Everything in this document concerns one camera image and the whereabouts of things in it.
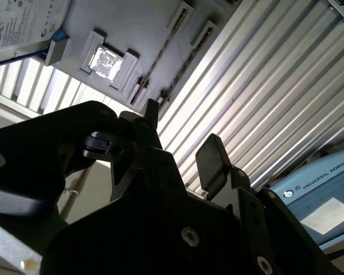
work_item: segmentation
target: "sticker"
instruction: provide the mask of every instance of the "sticker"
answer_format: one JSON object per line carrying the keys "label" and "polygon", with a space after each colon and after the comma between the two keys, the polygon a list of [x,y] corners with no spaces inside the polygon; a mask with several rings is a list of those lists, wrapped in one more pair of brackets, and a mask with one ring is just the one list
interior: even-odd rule
{"label": "sticker", "polygon": [[302,224],[322,235],[325,235],[342,222],[344,222],[344,203],[335,198],[331,198],[301,220]]}
{"label": "sticker", "polygon": [[69,0],[0,0],[0,50],[50,40]]}

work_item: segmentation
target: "corrugated metal wall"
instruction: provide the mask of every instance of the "corrugated metal wall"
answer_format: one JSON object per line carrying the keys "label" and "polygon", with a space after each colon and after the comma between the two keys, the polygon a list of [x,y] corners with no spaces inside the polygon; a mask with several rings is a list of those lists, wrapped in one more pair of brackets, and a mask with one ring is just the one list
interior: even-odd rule
{"label": "corrugated metal wall", "polygon": [[257,187],[344,139],[344,23],[324,0],[244,0],[159,127],[184,181],[218,134]]}
{"label": "corrugated metal wall", "polygon": [[0,67],[0,104],[33,118],[59,109],[96,100],[117,114],[129,108],[82,84],[53,67],[33,59]]}

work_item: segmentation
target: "black plastic part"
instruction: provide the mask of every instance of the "black plastic part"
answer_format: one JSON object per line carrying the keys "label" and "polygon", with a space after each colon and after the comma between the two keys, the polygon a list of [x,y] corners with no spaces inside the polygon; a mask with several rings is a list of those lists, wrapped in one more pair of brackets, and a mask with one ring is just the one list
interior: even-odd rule
{"label": "black plastic part", "polygon": [[148,99],[143,111],[142,111],[143,117],[151,123],[155,129],[158,128],[158,115],[159,115],[159,103]]}
{"label": "black plastic part", "polygon": [[107,106],[89,101],[0,129],[0,213],[32,217],[52,211],[65,177],[90,167],[84,137],[117,119]]}
{"label": "black plastic part", "polygon": [[269,192],[261,189],[256,197],[264,206],[274,259],[284,274],[340,274],[282,200]]}
{"label": "black plastic part", "polygon": [[[142,148],[132,167],[143,173],[130,178],[125,195],[53,240],[44,254],[41,275],[160,274],[166,268],[167,274],[181,269],[223,274],[227,269],[233,273],[251,269],[251,259],[238,249],[239,227],[233,215],[190,196],[170,153]],[[183,240],[186,227],[198,234],[196,247]],[[237,264],[232,265],[232,259],[238,259]]]}
{"label": "black plastic part", "polygon": [[211,200],[225,186],[232,167],[220,137],[211,134],[207,138],[196,153],[196,163],[201,188],[209,193],[207,199]]}

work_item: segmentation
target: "aluminum profile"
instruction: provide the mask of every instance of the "aluminum profile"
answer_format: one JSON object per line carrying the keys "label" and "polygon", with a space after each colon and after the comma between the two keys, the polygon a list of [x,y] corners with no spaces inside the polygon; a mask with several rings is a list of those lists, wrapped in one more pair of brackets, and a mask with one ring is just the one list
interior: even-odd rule
{"label": "aluminum profile", "polygon": [[159,124],[189,190],[219,135],[258,188],[344,140],[344,22],[323,0],[246,0]]}

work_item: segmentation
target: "blue panel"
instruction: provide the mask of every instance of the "blue panel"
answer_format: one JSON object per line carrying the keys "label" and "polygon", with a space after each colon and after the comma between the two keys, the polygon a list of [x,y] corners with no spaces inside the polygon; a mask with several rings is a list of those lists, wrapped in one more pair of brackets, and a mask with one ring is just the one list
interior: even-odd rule
{"label": "blue panel", "polygon": [[[331,198],[344,204],[344,151],[298,169],[272,189],[300,221]],[[322,249],[344,240],[344,222],[325,235],[304,227]]]}

